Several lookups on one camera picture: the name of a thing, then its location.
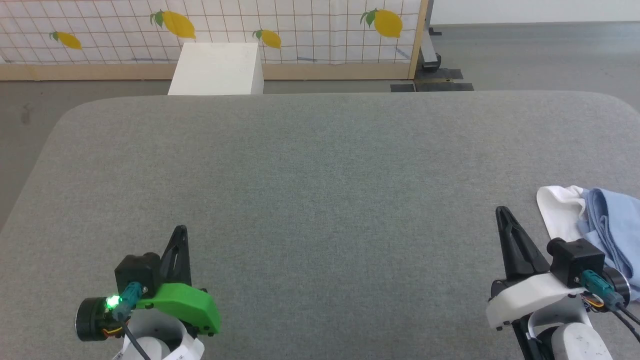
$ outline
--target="blue cloth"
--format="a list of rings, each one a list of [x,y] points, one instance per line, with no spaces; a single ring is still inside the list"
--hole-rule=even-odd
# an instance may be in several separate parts
[[[629,281],[631,300],[640,298],[640,200],[600,188],[585,190],[587,220],[578,229],[605,253],[608,266]]]

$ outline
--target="robotic arm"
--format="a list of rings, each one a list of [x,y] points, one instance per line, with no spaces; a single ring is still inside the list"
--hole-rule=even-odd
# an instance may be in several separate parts
[[[202,357],[204,345],[197,336],[219,333],[220,314],[206,289],[191,286],[185,226],[175,228],[162,257],[153,252],[127,255],[116,267],[115,277],[118,295],[88,298],[80,304],[76,314],[80,340],[124,337],[114,360]]]
[[[486,308],[489,325],[511,326],[525,360],[610,360],[588,312],[612,312],[634,333],[619,313],[638,319],[626,307],[629,285],[605,255],[584,239],[547,245],[551,265],[504,206],[496,209],[505,279],[493,282]]]
[[[586,240],[553,239],[551,265],[504,206],[496,209],[505,279],[493,282],[486,316],[498,331],[511,326],[525,360],[611,360],[588,312],[620,313],[629,285]],[[115,269],[118,295],[84,299],[76,314],[82,341],[123,338],[114,360],[199,360],[198,335],[220,331],[220,314],[206,289],[191,286],[187,229],[175,228],[162,257],[126,256]]]

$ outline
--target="gray floor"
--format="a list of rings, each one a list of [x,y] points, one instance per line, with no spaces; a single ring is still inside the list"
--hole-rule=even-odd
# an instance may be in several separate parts
[[[640,24],[436,27],[443,67],[476,90],[583,90],[640,110]],[[267,94],[388,92],[407,81],[270,81]],[[166,94],[169,81],[0,82],[0,227],[58,119],[84,102]]]
[[[436,27],[442,67],[476,90],[581,90],[640,110],[640,24]]]

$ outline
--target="gray table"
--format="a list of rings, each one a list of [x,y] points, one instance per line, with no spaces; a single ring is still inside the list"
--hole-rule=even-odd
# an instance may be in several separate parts
[[[189,229],[206,359],[519,359],[488,329],[494,209],[542,246],[540,186],[640,197],[640,115],[574,92],[125,97],[67,113],[0,234],[3,359],[107,359],[76,308]],[[592,316],[616,359],[637,343]]]

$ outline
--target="wooden frame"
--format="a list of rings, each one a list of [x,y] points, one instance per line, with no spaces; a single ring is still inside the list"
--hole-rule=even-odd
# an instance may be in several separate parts
[[[413,79],[430,0],[422,0],[410,63],[262,64],[265,80]],[[175,64],[0,65],[0,81],[171,80]]]

